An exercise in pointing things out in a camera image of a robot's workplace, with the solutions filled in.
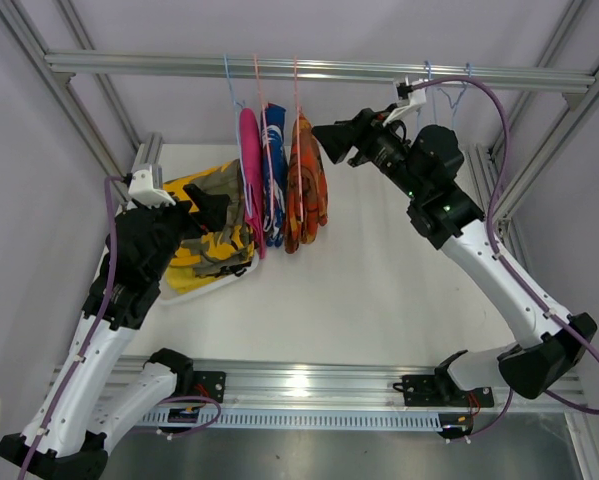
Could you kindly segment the pink hanger of orange trousers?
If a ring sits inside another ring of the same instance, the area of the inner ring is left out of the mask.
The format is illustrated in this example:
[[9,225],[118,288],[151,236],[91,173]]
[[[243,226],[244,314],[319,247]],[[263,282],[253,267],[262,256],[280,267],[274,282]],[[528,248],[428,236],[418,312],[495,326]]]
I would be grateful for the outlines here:
[[293,58],[293,94],[295,102],[295,113],[296,113],[296,128],[295,128],[295,140],[296,140],[296,163],[297,163],[297,183],[298,183],[298,200],[299,200],[299,215],[300,222],[304,222],[304,205],[303,205],[303,176],[302,176],[302,159],[301,159],[301,103],[298,88],[298,58]]

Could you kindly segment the blue hanger of camouflage trousers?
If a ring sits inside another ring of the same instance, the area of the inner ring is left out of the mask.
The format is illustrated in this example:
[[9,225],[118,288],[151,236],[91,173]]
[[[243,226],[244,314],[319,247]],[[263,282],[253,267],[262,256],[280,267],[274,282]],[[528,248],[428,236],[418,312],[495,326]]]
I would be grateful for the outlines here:
[[[430,82],[434,79],[433,66],[429,60],[424,61],[424,69],[426,75],[426,81]],[[416,128],[420,131],[423,127],[423,119],[426,118],[431,123],[436,124],[438,120],[437,105],[435,93],[428,92],[428,89],[424,90],[426,103],[417,111],[416,114]]]

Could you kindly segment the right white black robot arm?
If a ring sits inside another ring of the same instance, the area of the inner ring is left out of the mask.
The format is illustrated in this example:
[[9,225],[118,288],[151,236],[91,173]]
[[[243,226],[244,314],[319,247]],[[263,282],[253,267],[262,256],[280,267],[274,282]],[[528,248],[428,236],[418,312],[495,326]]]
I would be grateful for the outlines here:
[[507,346],[446,359],[437,368],[435,395],[452,405],[474,388],[506,386],[526,399],[539,397],[579,363],[581,342],[594,337],[596,322],[552,299],[489,238],[483,211],[455,181],[464,157],[454,131],[428,125],[410,141],[396,133],[402,122],[387,124],[385,116],[363,109],[312,134],[333,163],[371,163],[408,197],[415,230],[473,280],[514,337]]

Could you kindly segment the blue white patterned trousers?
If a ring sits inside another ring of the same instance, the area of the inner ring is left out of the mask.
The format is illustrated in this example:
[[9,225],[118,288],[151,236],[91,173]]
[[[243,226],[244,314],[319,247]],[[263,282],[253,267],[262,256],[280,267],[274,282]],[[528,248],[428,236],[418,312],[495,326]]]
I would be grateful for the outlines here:
[[[284,222],[286,218],[286,192],[288,178],[288,160],[285,151],[285,116],[286,110],[277,104],[269,103],[266,109],[268,135],[273,165],[274,189],[274,220],[270,232],[264,230],[266,245],[280,248],[284,243]],[[263,158],[263,181],[267,177],[267,168]],[[267,188],[264,186],[264,219],[267,216],[268,201],[266,200]]]

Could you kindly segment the yellow grey camouflage trousers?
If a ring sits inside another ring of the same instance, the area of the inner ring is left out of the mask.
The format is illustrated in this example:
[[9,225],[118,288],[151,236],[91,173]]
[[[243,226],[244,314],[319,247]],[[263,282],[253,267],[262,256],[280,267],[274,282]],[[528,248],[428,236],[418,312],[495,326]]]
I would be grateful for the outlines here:
[[189,201],[192,226],[169,265],[169,274],[189,278],[241,275],[251,266],[255,242],[245,220],[245,199],[237,160],[170,180],[165,190]]

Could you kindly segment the light blue wire hanger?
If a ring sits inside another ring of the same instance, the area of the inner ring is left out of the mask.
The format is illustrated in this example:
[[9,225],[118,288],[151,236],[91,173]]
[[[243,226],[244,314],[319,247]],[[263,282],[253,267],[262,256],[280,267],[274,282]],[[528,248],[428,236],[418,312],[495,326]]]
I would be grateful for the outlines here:
[[451,124],[452,129],[455,129],[455,127],[456,127],[456,119],[457,119],[458,110],[459,110],[460,104],[463,100],[463,97],[465,96],[465,94],[468,90],[469,83],[462,82],[461,85],[462,85],[462,88],[459,91],[459,93],[456,95],[455,98],[453,98],[451,96],[451,94],[448,93],[443,87],[437,88],[437,91],[442,93],[445,96],[445,98],[448,102],[448,106],[451,110],[450,124]]

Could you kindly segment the orange camouflage trousers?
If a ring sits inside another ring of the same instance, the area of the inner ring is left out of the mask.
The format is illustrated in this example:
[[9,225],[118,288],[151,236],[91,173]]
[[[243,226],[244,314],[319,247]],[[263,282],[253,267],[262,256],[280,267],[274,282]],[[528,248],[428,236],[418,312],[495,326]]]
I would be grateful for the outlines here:
[[315,241],[320,227],[328,223],[328,186],[319,144],[312,134],[312,125],[301,113],[301,159],[303,176],[304,222],[300,222],[295,128],[292,130],[291,156],[287,178],[284,248],[294,254],[301,244]]

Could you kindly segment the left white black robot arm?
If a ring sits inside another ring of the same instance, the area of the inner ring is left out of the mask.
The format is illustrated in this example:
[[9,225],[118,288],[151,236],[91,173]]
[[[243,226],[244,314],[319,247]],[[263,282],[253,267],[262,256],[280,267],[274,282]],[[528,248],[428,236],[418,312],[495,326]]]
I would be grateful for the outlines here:
[[220,226],[218,208],[228,198],[212,197],[196,186],[187,193],[188,199],[175,200],[157,192],[121,213],[108,210],[107,252],[82,306],[66,361],[31,422],[0,440],[0,457],[18,467],[19,478],[100,478],[117,444],[158,405],[215,407],[209,420],[168,432],[167,439],[219,420],[220,394],[205,389],[191,358],[168,348],[153,353],[117,396],[99,401],[118,359],[159,297],[162,276],[184,236]]

